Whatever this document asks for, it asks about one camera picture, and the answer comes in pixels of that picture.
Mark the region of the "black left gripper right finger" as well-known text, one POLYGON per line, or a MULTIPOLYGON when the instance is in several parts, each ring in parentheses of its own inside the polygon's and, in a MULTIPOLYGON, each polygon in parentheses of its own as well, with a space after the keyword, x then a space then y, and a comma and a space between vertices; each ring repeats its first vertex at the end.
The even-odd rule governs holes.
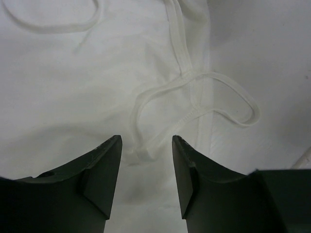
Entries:
POLYGON ((308 233, 308 169, 230 170, 172 139, 181 216, 190 233, 308 233))

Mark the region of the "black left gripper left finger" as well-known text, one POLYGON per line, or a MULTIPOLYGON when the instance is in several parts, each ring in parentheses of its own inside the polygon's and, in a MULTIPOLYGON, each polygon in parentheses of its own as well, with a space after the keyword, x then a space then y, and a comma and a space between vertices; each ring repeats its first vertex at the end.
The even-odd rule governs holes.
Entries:
POLYGON ((110 218, 121 162, 115 135, 38 177, 0 180, 3 233, 102 233, 110 218))

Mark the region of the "white tank top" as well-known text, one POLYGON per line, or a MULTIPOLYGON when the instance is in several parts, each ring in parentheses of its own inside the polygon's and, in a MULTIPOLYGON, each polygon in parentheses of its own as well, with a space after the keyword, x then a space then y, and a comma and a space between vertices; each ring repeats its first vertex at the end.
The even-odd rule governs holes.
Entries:
POLYGON ((239 173, 310 166, 310 1, 1 1, 1 176, 115 134, 107 233, 186 232, 176 134, 239 173))

